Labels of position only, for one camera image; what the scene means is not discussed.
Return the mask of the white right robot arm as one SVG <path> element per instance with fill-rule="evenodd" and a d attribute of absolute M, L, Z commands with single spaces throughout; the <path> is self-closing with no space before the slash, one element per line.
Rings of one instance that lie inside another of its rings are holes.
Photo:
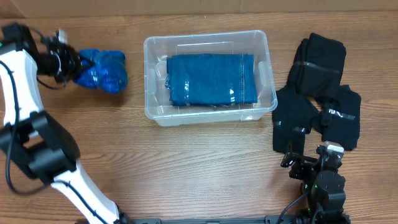
<path fill-rule="evenodd" d="M 319 145 L 319 157 L 304 156 L 289 149 L 280 164 L 290 167 L 289 177 L 301 180 L 300 197 L 287 205 L 270 223 L 350 224 L 344 213 L 346 179 L 339 175 L 344 149 L 338 143 L 326 141 Z"/>

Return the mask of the black garment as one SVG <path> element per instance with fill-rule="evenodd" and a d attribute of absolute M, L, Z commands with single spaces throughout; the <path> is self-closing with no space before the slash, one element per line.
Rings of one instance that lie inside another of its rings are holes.
<path fill-rule="evenodd" d="M 322 109 L 312 126 L 322 135 L 322 141 L 338 143 L 346 151 L 356 148 L 360 135 L 360 95 L 349 85 L 341 85 L 335 99 L 317 99 L 316 102 Z"/>
<path fill-rule="evenodd" d="M 346 47 L 342 42 L 312 33 L 297 48 L 287 84 L 299 95 L 334 99 L 345 57 Z"/>
<path fill-rule="evenodd" d="M 285 85 L 276 91 L 276 94 L 278 105 L 272 112 L 273 150 L 283 154 L 291 150 L 302 155 L 305 136 L 310 134 L 312 120 L 318 114 L 318 110 L 291 86 Z"/>

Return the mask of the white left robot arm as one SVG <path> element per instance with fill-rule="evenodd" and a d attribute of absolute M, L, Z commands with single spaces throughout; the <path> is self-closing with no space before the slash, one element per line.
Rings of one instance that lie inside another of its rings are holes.
<path fill-rule="evenodd" d="M 64 194 L 85 216 L 88 223 L 132 223 L 120 207 L 107 198 L 91 180 L 80 160 L 80 149 L 73 136 L 44 109 L 38 85 L 39 75 L 54 77 L 66 85 L 82 71 L 94 65 L 68 44 L 59 29 L 40 36 L 46 47 L 39 52 L 33 28 L 12 23 L 1 28 L 1 85 L 4 95 L 4 126 L 1 149 L 6 154 L 5 176 L 9 189 L 18 195 L 32 195 L 17 190 L 11 180 L 10 165 L 30 179 L 39 179 L 44 187 Z"/>

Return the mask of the black folded garment top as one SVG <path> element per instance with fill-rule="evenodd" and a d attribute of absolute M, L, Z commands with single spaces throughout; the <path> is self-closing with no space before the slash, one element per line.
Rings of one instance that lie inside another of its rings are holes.
<path fill-rule="evenodd" d="M 297 48 L 287 84 L 299 95 L 334 99 L 345 57 L 346 47 L 342 42 L 312 33 Z"/>

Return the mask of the clear plastic storage bin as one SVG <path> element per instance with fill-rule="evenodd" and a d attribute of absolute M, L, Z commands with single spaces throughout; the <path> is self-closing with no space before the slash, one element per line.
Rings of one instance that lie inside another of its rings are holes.
<path fill-rule="evenodd" d="M 165 87 L 166 59 L 181 54 L 251 54 L 257 103 L 229 106 L 173 106 Z M 152 36 L 144 41 L 145 114 L 160 126 L 252 121 L 278 105 L 266 34 L 261 30 Z"/>

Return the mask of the blue sequined fabric bundle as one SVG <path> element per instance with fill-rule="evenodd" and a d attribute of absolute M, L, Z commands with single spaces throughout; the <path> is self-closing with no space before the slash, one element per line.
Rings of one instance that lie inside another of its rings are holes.
<path fill-rule="evenodd" d="M 126 56 L 120 50 L 79 51 L 83 70 L 73 81 L 82 87 L 118 94 L 127 87 Z"/>

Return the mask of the blue denim jeans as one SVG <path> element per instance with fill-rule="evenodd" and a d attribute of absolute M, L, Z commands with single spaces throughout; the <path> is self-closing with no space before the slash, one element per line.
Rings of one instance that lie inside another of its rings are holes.
<path fill-rule="evenodd" d="M 257 103 L 253 55 L 173 55 L 166 68 L 165 87 L 173 106 Z"/>

